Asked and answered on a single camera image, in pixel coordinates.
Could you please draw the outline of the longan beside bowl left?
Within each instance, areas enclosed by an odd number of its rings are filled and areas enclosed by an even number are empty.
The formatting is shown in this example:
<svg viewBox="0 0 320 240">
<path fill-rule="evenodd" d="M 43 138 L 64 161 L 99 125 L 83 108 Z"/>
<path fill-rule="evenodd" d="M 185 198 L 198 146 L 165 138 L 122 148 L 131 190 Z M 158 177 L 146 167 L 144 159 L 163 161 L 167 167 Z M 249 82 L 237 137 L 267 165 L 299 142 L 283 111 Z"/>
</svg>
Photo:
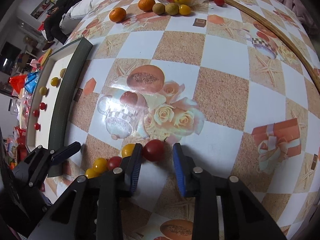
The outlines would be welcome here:
<svg viewBox="0 0 320 240">
<path fill-rule="evenodd" d="M 156 15 L 161 15 L 161 14 L 165 13 L 165 5 L 162 4 L 162 3 L 156 3 L 156 4 L 153 5 L 152 11 Z"/>
</svg>

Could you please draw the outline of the brown longan fruit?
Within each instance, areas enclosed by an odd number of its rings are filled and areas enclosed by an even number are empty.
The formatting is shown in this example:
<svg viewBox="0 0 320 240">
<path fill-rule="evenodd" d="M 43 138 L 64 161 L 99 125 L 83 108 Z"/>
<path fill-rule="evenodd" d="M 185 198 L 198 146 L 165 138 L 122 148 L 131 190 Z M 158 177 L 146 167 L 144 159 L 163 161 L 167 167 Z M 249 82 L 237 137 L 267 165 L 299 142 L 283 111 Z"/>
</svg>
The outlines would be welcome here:
<svg viewBox="0 0 320 240">
<path fill-rule="evenodd" d="M 65 72 L 66 72 L 66 68 L 63 68 L 60 70 L 60 78 L 62 79 L 65 75 Z"/>
<path fill-rule="evenodd" d="M 39 89 L 39 94 L 41 95 L 41 96 L 47 96 L 47 93 L 48 93 L 48 88 L 47 87 L 41 87 L 40 89 Z"/>
</svg>

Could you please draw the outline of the brown longan fruit left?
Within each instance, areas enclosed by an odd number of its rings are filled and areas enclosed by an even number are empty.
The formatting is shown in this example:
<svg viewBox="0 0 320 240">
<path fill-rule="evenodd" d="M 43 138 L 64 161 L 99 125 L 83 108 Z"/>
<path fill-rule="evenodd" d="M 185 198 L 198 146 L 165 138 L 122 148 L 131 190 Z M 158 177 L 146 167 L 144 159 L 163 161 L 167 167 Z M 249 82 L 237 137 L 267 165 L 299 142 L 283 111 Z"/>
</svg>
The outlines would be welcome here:
<svg viewBox="0 0 320 240">
<path fill-rule="evenodd" d="M 47 96 L 47 93 L 48 93 L 48 88 L 47 87 L 41 87 L 40 89 L 39 89 L 39 94 L 41 95 L 41 96 Z"/>
</svg>

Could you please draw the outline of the longan beside bowl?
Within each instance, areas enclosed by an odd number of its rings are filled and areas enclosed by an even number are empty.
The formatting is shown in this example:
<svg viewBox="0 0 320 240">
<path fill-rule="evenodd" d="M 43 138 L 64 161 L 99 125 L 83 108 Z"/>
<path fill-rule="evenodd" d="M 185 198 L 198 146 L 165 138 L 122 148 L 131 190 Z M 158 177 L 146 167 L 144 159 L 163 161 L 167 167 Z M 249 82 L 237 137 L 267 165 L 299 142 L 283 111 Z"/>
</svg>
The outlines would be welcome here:
<svg viewBox="0 0 320 240">
<path fill-rule="evenodd" d="M 165 12 L 171 16 L 179 13 L 179 5 L 175 3 L 168 3 L 165 5 Z"/>
<path fill-rule="evenodd" d="M 156 3 L 156 4 L 153 5 L 152 11 L 156 15 L 161 15 L 161 14 L 165 13 L 165 5 L 162 4 L 162 3 Z"/>
</svg>

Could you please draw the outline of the large orange mandarin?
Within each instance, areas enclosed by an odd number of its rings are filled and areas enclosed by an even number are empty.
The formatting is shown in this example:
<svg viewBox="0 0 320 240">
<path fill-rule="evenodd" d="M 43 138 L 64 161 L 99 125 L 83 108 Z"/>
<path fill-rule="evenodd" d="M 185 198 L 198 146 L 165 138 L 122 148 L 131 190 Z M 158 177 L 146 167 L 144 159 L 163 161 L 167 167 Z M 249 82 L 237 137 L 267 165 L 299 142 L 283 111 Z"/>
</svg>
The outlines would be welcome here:
<svg viewBox="0 0 320 240">
<path fill-rule="evenodd" d="M 109 13 L 109 19 L 114 23 L 119 23 L 126 18 L 126 15 L 127 15 L 126 10 L 121 7 L 118 7 L 118 8 L 114 8 Z"/>
</svg>

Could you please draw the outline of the red tomato near bowl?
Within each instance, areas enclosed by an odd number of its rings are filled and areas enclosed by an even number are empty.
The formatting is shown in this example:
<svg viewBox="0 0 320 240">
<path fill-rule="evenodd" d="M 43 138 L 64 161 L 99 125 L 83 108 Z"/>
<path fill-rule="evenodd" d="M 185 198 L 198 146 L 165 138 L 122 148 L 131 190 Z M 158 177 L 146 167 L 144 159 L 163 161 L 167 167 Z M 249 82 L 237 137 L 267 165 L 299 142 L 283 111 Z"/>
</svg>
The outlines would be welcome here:
<svg viewBox="0 0 320 240">
<path fill-rule="evenodd" d="M 217 6 L 222 7 L 222 6 L 225 4 L 225 1 L 224 1 L 224 0 L 214 0 L 214 3 L 215 3 Z"/>
</svg>

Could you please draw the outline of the smaller orange mandarin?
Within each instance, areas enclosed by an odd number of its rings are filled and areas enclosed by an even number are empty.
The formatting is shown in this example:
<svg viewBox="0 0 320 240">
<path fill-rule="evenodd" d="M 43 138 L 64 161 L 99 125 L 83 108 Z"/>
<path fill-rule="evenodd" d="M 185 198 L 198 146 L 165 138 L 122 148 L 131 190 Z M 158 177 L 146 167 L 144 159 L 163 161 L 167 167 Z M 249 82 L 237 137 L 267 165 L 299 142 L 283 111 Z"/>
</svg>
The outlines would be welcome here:
<svg viewBox="0 0 320 240">
<path fill-rule="evenodd" d="M 149 12 L 152 10 L 153 6 L 156 4 L 155 0 L 140 0 L 138 2 L 138 7 L 144 12 Z"/>
</svg>

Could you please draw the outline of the brown longan fruit right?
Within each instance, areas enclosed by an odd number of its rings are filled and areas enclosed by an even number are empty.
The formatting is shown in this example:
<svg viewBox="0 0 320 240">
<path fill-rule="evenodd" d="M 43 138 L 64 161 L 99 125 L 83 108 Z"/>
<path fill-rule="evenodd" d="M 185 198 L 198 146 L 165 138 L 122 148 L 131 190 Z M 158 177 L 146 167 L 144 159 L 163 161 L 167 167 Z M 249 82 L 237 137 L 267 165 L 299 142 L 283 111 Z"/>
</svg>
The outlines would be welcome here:
<svg viewBox="0 0 320 240">
<path fill-rule="evenodd" d="M 63 68 L 60 70 L 60 78 L 62 79 L 65 75 L 65 72 L 66 72 L 66 68 Z"/>
</svg>

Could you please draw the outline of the blue snack packet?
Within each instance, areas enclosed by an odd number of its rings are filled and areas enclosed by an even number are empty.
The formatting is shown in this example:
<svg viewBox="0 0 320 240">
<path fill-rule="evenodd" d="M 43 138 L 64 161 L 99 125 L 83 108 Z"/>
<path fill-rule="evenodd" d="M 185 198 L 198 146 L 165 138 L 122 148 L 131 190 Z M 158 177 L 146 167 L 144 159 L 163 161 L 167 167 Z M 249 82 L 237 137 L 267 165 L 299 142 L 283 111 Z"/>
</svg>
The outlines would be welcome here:
<svg viewBox="0 0 320 240">
<path fill-rule="evenodd" d="M 37 82 L 39 80 L 40 73 L 38 71 L 29 73 L 25 80 L 24 88 L 29 94 L 33 94 Z"/>
</svg>

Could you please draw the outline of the white tray with green rim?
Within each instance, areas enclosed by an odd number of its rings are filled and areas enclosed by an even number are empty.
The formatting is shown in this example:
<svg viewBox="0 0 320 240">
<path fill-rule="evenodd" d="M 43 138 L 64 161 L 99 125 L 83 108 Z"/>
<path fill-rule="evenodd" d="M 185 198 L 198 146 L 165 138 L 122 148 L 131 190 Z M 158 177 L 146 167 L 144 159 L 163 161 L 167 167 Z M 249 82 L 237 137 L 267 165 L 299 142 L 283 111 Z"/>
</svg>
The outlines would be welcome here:
<svg viewBox="0 0 320 240">
<path fill-rule="evenodd" d="M 69 110 L 74 98 L 74 91 L 84 63 L 93 44 L 86 38 L 79 38 L 50 55 L 33 93 L 30 111 L 39 108 L 39 104 L 47 104 L 46 110 L 40 110 L 40 116 L 35 118 L 29 114 L 26 129 L 26 147 L 31 152 L 37 146 L 44 148 L 60 148 L 64 146 Z M 60 78 L 60 70 L 66 68 L 64 77 Z M 53 77 L 60 78 L 58 87 L 52 87 Z M 47 96 L 41 96 L 39 89 L 47 87 Z M 34 124 L 39 123 L 41 129 L 36 131 Z"/>
</svg>

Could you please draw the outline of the yellow cherry tomato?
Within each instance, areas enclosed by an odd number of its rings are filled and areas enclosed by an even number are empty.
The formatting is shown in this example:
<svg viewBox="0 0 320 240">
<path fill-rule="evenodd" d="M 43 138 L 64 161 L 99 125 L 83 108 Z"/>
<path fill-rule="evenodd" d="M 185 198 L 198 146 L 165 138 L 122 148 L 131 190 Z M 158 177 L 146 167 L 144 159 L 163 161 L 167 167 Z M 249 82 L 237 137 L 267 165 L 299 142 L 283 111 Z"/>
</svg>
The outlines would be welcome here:
<svg viewBox="0 0 320 240">
<path fill-rule="evenodd" d="M 58 87 L 60 84 L 60 78 L 59 77 L 53 77 L 50 81 L 50 85 L 52 87 Z"/>
<path fill-rule="evenodd" d="M 188 16 L 191 14 L 191 8 L 188 5 L 182 4 L 179 6 L 179 14 Z"/>
</svg>

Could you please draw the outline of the red cherry tomato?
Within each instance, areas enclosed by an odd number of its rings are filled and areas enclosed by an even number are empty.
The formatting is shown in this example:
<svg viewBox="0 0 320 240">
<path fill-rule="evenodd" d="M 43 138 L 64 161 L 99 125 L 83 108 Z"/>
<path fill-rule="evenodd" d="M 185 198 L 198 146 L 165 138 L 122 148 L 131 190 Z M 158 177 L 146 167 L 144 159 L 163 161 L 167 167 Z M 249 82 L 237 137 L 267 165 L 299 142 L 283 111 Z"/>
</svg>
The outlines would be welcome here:
<svg viewBox="0 0 320 240">
<path fill-rule="evenodd" d="M 39 110 L 39 109 L 33 110 L 33 116 L 34 116 L 35 118 L 38 118 L 38 117 L 40 116 L 40 110 Z"/>
<path fill-rule="evenodd" d="M 39 123 L 35 123 L 34 128 L 36 131 L 39 131 L 41 129 L 41 125 Z"/>
</svg>

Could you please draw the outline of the red tomato with stem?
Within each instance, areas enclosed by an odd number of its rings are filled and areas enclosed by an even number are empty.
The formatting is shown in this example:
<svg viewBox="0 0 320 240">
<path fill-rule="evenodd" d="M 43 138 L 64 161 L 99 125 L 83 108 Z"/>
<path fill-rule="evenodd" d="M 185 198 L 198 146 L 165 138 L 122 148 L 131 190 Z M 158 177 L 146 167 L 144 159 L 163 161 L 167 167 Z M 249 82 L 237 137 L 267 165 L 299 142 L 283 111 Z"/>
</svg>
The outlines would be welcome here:
<svg viewBox="0 0 320 240">
<path fill-rule="evenodd" d="M 40 108 L 40 110 L 46 110 L 47 104 L 42 102 L 42 103 L 39 104 L 39 108 Z"/>
</svg>

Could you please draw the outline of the longan beside bowl right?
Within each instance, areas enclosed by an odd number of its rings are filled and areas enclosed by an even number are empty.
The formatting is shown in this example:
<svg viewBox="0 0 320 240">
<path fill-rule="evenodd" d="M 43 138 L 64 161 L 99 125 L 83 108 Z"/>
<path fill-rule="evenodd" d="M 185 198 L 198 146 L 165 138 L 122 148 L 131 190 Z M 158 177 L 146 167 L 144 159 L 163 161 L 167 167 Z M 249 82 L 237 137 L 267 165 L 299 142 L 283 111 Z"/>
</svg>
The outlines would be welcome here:
<svg viewBox="0 0 320 240">
<path fill-rule="evenodd" d="M 171 16 L 179 13 L 179 5 L 175 3 L 168 3 L 165 5 L 165 12 Z"/>
</svg>

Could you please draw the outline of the plastic jar with yellow lid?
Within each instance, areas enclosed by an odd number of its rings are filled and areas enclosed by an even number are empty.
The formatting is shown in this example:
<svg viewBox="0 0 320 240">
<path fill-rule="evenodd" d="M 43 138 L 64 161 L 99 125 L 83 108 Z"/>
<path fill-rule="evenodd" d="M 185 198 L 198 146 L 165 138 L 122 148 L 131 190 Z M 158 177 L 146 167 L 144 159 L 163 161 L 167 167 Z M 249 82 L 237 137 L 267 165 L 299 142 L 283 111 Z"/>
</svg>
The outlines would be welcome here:
<svg viewBox="0 0 320 240">
<path fill-rule="evenodd" d="M 44 66 L 48 60 L 48 57 L 50 57 L 50 55 L 52 54 L 52 49 L 49 48 L 39 59 L 41 66 Z"/>
</svg>

